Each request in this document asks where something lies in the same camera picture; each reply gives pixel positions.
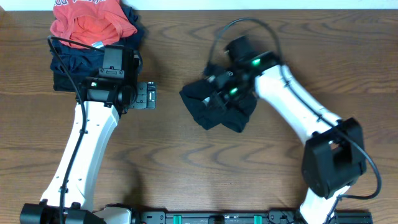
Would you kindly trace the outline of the black t-shirt white logo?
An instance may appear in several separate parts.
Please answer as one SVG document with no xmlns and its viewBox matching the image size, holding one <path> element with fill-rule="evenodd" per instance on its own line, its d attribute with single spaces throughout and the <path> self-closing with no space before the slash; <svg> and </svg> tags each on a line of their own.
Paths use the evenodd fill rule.
<svg viewBox="0 0 398 224">
<path fill-rule="evenodd" d="M 255 109 L 214 109 L 207 107 L 206 99 L 210 96 L 211 86 L 205 78 L 206 76 L 201 80 L 185 85 L 180 91 L 181 99 L 194 121 L 205 130 L 222 124 L 237 133 L 243 132 Z"/>
</svg>

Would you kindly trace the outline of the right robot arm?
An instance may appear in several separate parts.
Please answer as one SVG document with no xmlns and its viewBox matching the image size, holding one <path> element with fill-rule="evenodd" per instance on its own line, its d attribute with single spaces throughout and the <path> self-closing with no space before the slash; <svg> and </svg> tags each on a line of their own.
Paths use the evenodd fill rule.
<svg viewBox="0 0 398 224">
<path fill-rule="evenodd" d="M 212 101 L 220 108 L 240 103 L 250 91 L 269 103 L 304 146 L 301 173 L 308 190 L 294 223 L 353 223 L 366 216 L 339 214 L 338 203 L 366 171 L 363 131 L 321 105 L 291 74 L 281 54 L 256 52 L 246 37 L 226 46 L 231 68 L 209 61 Z"/>
</svg>

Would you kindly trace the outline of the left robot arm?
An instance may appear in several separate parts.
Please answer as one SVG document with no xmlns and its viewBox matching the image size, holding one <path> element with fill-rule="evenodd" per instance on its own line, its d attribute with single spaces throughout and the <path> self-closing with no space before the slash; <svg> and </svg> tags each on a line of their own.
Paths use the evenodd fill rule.
<svg viewBox="0 0 398 224">
<path fill-rule="evenodd" d="M 140 223 L 140 214 L 120 203 L 94 210 L 94 194 L 106 146 L 121 116 L 129 109 L 155 108 L 155 84 L 137 80 L 142 66 L 139 51 L 105 47 L 102 67 L 79 86 L 58 169 L 40 202 L 23 206 L 21 223 Z"/>
</svg>

